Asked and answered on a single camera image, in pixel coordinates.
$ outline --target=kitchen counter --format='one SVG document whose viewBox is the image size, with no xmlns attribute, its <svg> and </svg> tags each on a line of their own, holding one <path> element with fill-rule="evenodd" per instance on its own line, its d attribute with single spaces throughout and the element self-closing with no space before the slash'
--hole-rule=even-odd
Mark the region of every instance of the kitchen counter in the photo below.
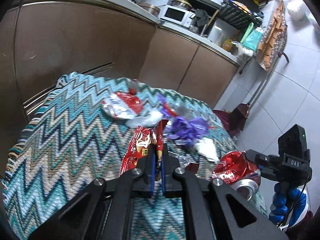
<svg viewBox="0 0 320 240">
<path fill-rule="evenodd" d="M 127 12 L 131 13 L 135 17 L 139 17 L 142 20 L 152 22 L 155 25 L 157 25 L 159 28 L 163 28 L 167 31 L 174 32 L 175 34 L 189 39 L 195 43 L 198 43 L 207 49 L 210 49 L 211 51 L 217 53 L 221 57 L 225 58 L 229 62 L 232 62 L 233 64 L 237 65 L 237 58 L 233 56 L 231 53 L 225 51 L 221 47 L 217 46 L 216 44 L 212 43 L 208 39 L 201 37 L 183 27 L 177 26 L 175 24 L 171 24 L 168 22 L 164 22 L 159 20 L 157 17 L 153 16 L 152 14 L 148 13 L 146 10 L 142 9 L 137 4 L 129 1 L 129 0 L 101 0 L 108 3 L 108 7 L 115 6 L 115 7 L 121 7 L 125 9 Z"/>
</svg>

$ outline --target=gloved hand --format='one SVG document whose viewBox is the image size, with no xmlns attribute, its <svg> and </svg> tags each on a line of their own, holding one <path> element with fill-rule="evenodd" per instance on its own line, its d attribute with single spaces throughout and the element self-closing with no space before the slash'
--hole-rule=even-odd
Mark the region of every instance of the gloved hand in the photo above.
<svg viewBox="0 0 320 240">
<path fill-rule="evenodd" d="M 280 192 L 281 185 L 280 183 L 275 184 L 275 194 L 273 196 L 272 205 L 270 206 L 270 214 L 269 214 L 269 220 L 277 224 L 281 221 L 283 221 L 286 213 L 288 212 L 288 208 L 285 206 L 285 203 L 287 201 L 287 197 Z M 294 201 L 297 200 L 297 198 L 300 196 L 301 189 L 300 188 L 293 188 L 289 190 L 288 195 L 291 199 Z M 293 227 L 300 223 L 308 211 L 308 194 L 307 191 L 304 190 L 301 194 L 301 197 L 299 201 L 297 202 L 295 208 L 293 209 L 292 216 L 289 221 L 289 226 Z"/>
</svg>

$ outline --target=teal zigzag rug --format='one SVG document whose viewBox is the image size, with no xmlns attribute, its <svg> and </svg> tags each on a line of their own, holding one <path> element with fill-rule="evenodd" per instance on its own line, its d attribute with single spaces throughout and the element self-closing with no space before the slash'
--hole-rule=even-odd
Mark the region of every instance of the teal zigzag rug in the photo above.
<svg viewBox="0 0 320 240">
<path fill-rule="evenodd" d="M 62 76 L 56 89 L 22 131 L 10 149 L 4 184 L 4 205 L 11 228 L 20 239 L 73 198 L 96 177 L 118 176 L 121 159 L 134 129 L 114 121 L 100 109 L 100 101 L 115 91 L 128 91 L 129 79 L 104 79 L 73 72 Z M 140 84 L 138 96 L 144 101 L 142 114 L 160 107 L 157 94 L 169 103 L 184 102 L 196 116 L 209 120 L 208 138 L 213 139 L 221 158 L 236 146 L 218 117 L 203 102 L 173 90 L 155 89 Z M 210 178 L 213 163 L 194 150 L 184 151 L 171 141 L 172 152 L 199 162 L 198 176 Z M 252 204 L 267 215 L 260 193 Z M 156 182 L 152 199 L 137 199 L 132 239 L 185 239 L 180 199 L 165 199 L 161 181 Z"/>
</svg>

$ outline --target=metal screw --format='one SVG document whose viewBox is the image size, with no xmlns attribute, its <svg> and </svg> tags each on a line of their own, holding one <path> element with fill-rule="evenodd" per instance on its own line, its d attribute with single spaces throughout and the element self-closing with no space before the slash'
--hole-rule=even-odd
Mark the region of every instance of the metal screw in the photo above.
<svg viewBox="0 0 320 240">
<path fill-rule="evenodd" d="M 97 186 L 101 186 L 103 184 L 103 179 L 102 178 L 97 178 L 93 181 L 93 183 Z"/>
<path fill-rule="evenodd" d="M 178 174 L 183 174 L 183 173 L 184 173 L 184 168 L 178 167 L 178 168 L 175 168 L 174 171 L 175 171 L 176 173 L 178 173 Z"/>
<path fill-rule="evenodd" d="M 212 183 L 216 186 L 221 186 L 223 184 L 223 180 L 219 178 L 213 179 Z"/>
<path fill-rule="evenodd" d="M 142 170 L 139 169 L 139 168 L 134 168 L 134 169 L 132 169 L 132 173 L 133 173 L 134 175 L 139 175 L 139 174 L 142 173 Z"/>
</svg>

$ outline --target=white microwave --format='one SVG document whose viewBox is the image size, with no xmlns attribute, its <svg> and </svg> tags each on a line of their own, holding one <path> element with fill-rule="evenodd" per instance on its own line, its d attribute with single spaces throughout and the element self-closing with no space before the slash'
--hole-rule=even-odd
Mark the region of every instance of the white microwave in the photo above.
<svg viewBox="0 0 320 240">
<path fill-rule="evenodd" d="M 192 23 L 192 19 L 190 17 L 193 15 L 193 12 L 187 11 L 185 9 L 171 5 L 165 5 L 163 8 L 161 8 L 158 17 L 159 19 L 173 22 L 175 24 L 179 24 L 181 26 L 189 28 Z"/>
</svg>

